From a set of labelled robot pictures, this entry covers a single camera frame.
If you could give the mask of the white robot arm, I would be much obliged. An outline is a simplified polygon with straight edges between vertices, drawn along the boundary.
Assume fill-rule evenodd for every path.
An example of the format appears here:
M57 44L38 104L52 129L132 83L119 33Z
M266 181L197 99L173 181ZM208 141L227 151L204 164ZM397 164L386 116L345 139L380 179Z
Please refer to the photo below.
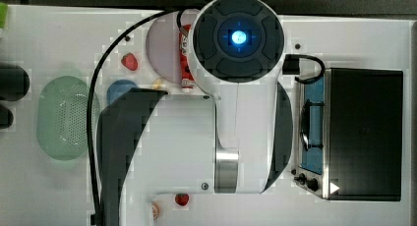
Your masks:
M291 155L290 99L279 83L285 36L260 0L213 0L186 55L197 93L132 88L97 126L104 226L153 226L168 194L265 192Z

